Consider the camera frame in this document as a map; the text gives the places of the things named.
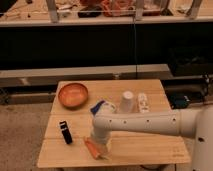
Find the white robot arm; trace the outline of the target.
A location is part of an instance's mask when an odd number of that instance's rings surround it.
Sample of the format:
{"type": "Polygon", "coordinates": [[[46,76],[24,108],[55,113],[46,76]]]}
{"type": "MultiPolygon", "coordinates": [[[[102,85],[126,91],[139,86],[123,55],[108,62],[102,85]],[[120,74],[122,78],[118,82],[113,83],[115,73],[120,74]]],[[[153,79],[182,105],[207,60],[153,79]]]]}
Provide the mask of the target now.
{"type": "Polygon", "coordinates": [[[106,144],[111,131],[193,138],[191,171],[213,171],[213,105],[145,114],[96,114],[91,137],[106,144]]]}

